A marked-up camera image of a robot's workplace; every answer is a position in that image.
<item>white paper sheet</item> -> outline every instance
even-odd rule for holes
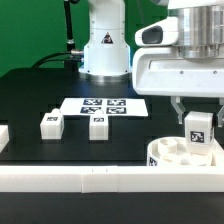
[[[148,116],[144,99],[65,98],[60,110],[64,115],[90,116],[102,110],[108,116]]]

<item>black table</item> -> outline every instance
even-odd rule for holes
[[[42,141],[40,122],[65,97],[144,98],[149,117],[110,117],[109,141],[88,140],[89,118],[66,116],[61,141]],[[217,112],[216,99],[186,98],[191,111]],[[63,69],[17,69],[0,79],[0,124],[10,142],[1,165],[146,164],[154,139],[184,136],[168,97],[138,96],[131,82],[98,85]],[[224,144],[223,129],[215,137]],[[222,193],[1,193],[0,223],[223,223]]]

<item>green wall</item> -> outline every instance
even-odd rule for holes
[[[150,0],[125,0],[126,41],[134,53],[135,32],[166,17],[166,8]],[[89,37],[88,1],[71,5],[76,46]],[[14,68],[30,67],[38,59],[66,50],[63,0],[0,0],[0,77]]]

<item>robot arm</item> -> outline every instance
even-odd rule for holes
[[[91,80],[117,81],[131,71],[130,47],[125,42],[124,0],[88,0],[89,42],[79,72]]]
[[[171,96],[182,123],[182,97],[219,98],[224,121],[224,0],[151,0],[167,19],[139,30],[133,86],[140,95]]]

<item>small white box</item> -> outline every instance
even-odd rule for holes
[[[185,137],[188,152],[210,153],[214,144],[213,114],[190,112],[185,118]]]
[[[0,125],[0,153],[9,142],[8,125]]]
[[[42,139],[61,139],[64,131],[64,116],[58,109],[46,113],[40,124]]]
[[[108,116],[104,114],[91,115],[89,122],[89,140],[108,140],[108,135]]]

